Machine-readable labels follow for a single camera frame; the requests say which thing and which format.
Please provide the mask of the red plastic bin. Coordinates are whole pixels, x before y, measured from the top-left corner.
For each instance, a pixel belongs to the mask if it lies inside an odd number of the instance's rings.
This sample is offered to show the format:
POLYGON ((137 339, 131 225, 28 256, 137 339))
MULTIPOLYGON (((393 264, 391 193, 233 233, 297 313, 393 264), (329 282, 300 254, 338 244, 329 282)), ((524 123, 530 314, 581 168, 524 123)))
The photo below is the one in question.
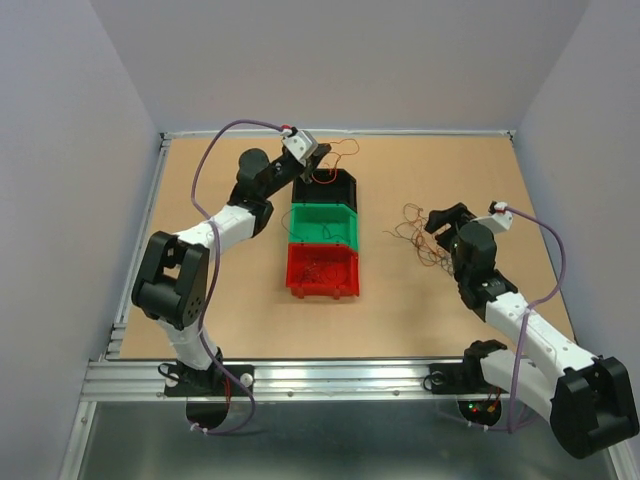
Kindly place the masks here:
POLYGON ((359 255, 344 244, 290 243, 285 285, 297 298, 358 297, 359 255))

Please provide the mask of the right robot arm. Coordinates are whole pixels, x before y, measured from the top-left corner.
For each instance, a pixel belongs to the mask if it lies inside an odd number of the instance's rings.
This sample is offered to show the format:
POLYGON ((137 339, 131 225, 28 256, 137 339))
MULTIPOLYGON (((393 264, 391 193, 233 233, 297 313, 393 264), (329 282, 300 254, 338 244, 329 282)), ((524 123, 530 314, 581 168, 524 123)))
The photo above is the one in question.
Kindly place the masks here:
POLYGON ((495 387, 544 419, 561 447, 586 458, 639 433, 629 373, 614 357, 577 345, 543 316, 540 300, 527 300, 496 267, 497 234, 508 231, 518 210, 493 202, 478 217, 458 203, 429 212, 425 231, 451 259, 464 305, 502 332, 499 341, 476 341, 466 349, 455 378, 471 392, 495 387))

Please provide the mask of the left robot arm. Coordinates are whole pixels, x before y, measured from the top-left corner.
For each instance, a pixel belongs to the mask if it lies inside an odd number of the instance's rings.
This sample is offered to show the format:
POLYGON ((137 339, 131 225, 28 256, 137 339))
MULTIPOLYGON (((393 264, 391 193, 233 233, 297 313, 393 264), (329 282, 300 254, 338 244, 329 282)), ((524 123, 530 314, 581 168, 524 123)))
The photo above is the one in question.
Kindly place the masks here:
POLYGON ((273 213, 269 198, 294 180, 310 179, 332 147, 321 143, 302 160, 299 145, 284 146, 274 160, 258 148, 238 160, 236 184, 215 215, 178 233, 151 235, 138 269, 131 301, 165 331, 176 363, 163 374, 175 387, 212 394, 226 377, 221 349, 210 340, 204 316, 217 283, 222 254, 255 237, 273 213))

